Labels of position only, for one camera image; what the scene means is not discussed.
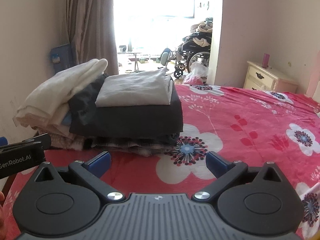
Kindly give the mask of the person left hand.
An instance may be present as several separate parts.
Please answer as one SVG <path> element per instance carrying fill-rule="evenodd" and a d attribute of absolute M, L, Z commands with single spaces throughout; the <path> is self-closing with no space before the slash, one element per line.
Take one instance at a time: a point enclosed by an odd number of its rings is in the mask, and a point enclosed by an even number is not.
<path fill-rule="evenodd" d="M 5 196 L 2 191 L 0 191 L 0 202 L 3 202 L 5 200 Z M 0 229 L 1 229 L 1 238 L 5 237 L 6 229 L 5 229 L 5 218 L 3 213 L 3 207 L 0 205 Z"/>

